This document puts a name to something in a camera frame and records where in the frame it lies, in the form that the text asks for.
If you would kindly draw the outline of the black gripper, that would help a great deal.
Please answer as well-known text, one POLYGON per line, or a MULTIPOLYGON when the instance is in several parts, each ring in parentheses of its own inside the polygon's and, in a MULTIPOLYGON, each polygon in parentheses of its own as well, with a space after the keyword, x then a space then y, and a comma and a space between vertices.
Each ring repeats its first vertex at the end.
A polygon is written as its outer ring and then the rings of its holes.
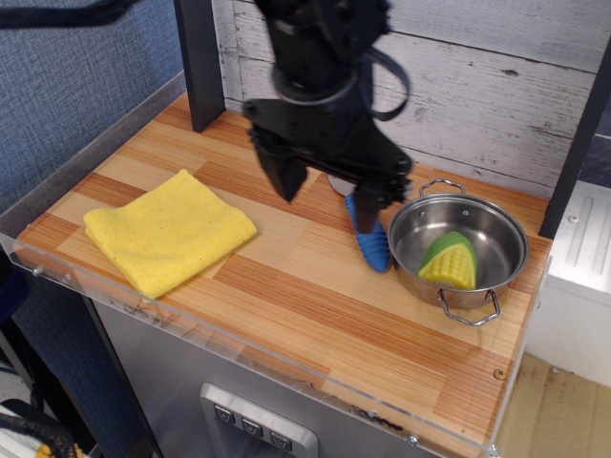
POLYGON ((407 101, 388 112, 373 110, 372 101, 371 78, 353 73, 331 92, 280 93, 277 99, 249 99, 242 107, 277 194, 292 201, 307 166, 354 183, 356 225, 363 234, 371 233, 379 213, 410 187, 411 160, 375 124, 401 114, 407 101))

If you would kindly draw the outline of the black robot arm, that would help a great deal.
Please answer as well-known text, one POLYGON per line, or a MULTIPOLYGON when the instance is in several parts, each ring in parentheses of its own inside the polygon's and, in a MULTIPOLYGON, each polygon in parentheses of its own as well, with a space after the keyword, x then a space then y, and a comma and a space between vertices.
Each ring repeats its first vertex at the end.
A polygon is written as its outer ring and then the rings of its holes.
POLYGON ((373 107, 372 69, 402 83, 402 67, 374 46, 388 32, 385 1, 261 1, 275 62, 276 95, 249 99, 243 113, 259 161, 276 192, 292 200, 313 167, 353 186, 354 228, 376 229, 378 215, 403 199, 411 160, 378 129, 396 110, 373 107))

